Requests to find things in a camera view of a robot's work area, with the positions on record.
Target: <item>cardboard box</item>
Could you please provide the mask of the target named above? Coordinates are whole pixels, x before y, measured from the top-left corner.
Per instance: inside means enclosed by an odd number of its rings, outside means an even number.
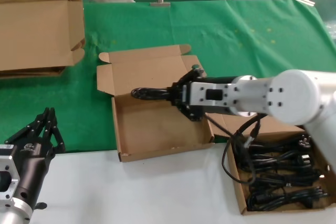
[[[84,57],[81,0],[0,0],[0,78],[60,74]]]
[[[223,121],[226,123],[227,129],[234,133],[236,130],[246,121],[248,118],[231,116],[231,115],[220,115],[223,117]],[[249,127],[245,132],[244,136],[248,136],[253,126]],[[274,118],[267,116],[261,120],[261,128],[260,133],[258,135],[259,141],[265,142],[275,142],[286,139],[290,136],[301,134],[303,130],[283,123],[278,122]],[[289,204],[282,206],[276,209],[274,212],[303,212],[303,211],[316,211],[322,210],[329,207],[336,207],[336,176],[333,171],[327,171],[327,162],[323,157],[318,148],[313,145],[313,154],[315,157],[316,167],[321,170],[324,174],[325,178],[321,178],[318,182],[315,182],[314,186],[321,186],[326,192],[330,193],[333,196],[322,198],[318,202],[314,203],[314,209],[306,209],[302,204]],[[250,173],[243,172],[238,169],[236,166],[236,161],[234,157],[234,153],[230,146],[227,152],[228,164],[230,168],[231,174],[241,180],[247,181],[248,178],[251,177]],[[246,185],[242,185],[236,182],[234,183],[235,193],[237,197],[239,211],[242,215],[250,215],[250,214],[263,214],[265,212],[253,212],[247,211],[246,206],[246,198],[249,196],[249,188]],[[289,190],[298,190],[304,189],[303,187],[291,187]]]
[[[167,101],[130,96],[134,88],[166,88],[192,65],[200,65],[189,45],[103,52],[97,88],[111,94],[119,159],[122,162],[199,150],[213,145],[208,120],[191,122]]]

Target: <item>table surface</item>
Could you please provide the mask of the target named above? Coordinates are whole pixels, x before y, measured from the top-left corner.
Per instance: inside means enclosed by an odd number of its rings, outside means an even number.
[[[233,181],[222,170],[224,144],[120,163],[116,151],[73,153],[51,162],[31,224],[324,224],[336,209],[241,216]]]

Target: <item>green cloth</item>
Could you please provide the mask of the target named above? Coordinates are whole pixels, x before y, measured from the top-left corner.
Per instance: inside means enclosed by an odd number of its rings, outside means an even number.
[[[85,4],[86,56],[61,77],[0,81],[5,140],[53,106],[68,152],[116,148],[110,96],[97,91],[98,54],[190,44],[208,76],[336,71],[336,47],[315,8],[294,0]]]

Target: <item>cable bundle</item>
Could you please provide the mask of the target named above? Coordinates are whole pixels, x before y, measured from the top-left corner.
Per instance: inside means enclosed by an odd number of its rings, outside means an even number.
[[[282,194],[273,193],[276,189],[251,193],[250,197],[246,200],[247,210],[272,211],[283,205],[298,202],[306,208],[313,208],[314,200],[329,196],[320,187],[293,191],[291,193],[286,193],[283,190]]]
[[[166,100],[169,97],[167,89],[137,88],[131,91],[134,98],[141,100]]]
[[[259,114],[244,123],[235,134],[227,131],[209,116],[205,117],[216,127],[230,136],[225,146],[222,167],[226,174],[235,182],[248,185],[250,195],[246,200],[249,211],[272,211],[286,204],[300,202],[306,208],[313,208],[313,201],[328,197],[320,187],[297,190],[286,193],[285,187],[312,186],[321,175],[318,169],[313,169],[314,162],[310,154],[309,136],[299,134],[277,143],[262,143],[253,141],[249,148],[244,144],[243,132],[256,123],[250,137],[256,138],[260,129],[260,120],[265,117]],[[225,167],[224,159],[232,145],[237,166],[250,172],[252,178],[243,181],[235,178]],[[279,170],[290,171],[290,174],[278,174]],[[274,193],[282,189],[283,193]]]
[[[250,185],[250,191],[267,190],[272,187],[312,186],[319,180],[320,175],[321,172],[318,169],[294,174],[261,173]]]

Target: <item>power cord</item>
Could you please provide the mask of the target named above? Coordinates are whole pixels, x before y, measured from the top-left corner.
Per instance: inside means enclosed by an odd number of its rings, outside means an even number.
[[[131,96],[141,100],[166,100],[169,92],[167,89],[137,88],[131,91]]]
[[[313,201],[320,198],[328,197],[329,194],[325,193],[321,187],[315,187],[310,189],[298,190],[291,193],[274,193],[274,188],[269,191],[256,191],[251,193],[246,200],[248,211],[272,211],[278,207],[281,207],[290,203],[301,203],[306,208],[313,208]]]
[[[248,128],[250,127],[252,124],[254,124],[255,122],[259,122],[258,124],[260,124],[260,120],[265,117],[266,115],[264,114],[259,114],[255,117],[253,117],[252,119],[250,119],[249,121],[247,121],[246,123],[244,123],[237,131],[235,134],[232,134],[231,132],[229,132],[227,129],[225,129],[224,127],[222,127],[220,124],[218,124],[215,120],[213,120],[212,118],[210,118],[207,114],[204,115],[205,118],[207,118],[211,123],[213,123],[217,128],[219,128],[221,131],[223,131],[224,133],[226,133],[228,136],[230,136],[229,140],[226,143],[226,146],[224,148],[223,151],[223,156],[222,156],[222,168],[225,171],[225,173],[235,182],[238,182],[240,184],[243,185],[252,185],[255,181],[256,181],[256,171],[253,165],[253,162],[250,158],[250,155],[248,153],[248,150],[246,148],[243,147],[243,143],[242,141],[239,139],[242,136],[242,133]],[[232,143],[232,141],[235,141],[236,144],[240,144],[242,147],[242,155],[245,156],[246,159],[246,163],[249,167],[250,172],[252,173],[252,179],[249,179],[249,181],[243,181],[240,179],[235,178],[225,167],[224,164],[224,160],[225,160],[225,156],[227,154],[227,151]]]
[[[320,175],[318,169],[295,174],[262,173],[253,185],[250,185],[250,192],[265,191],[272,187],[312,186],[319,180]]]

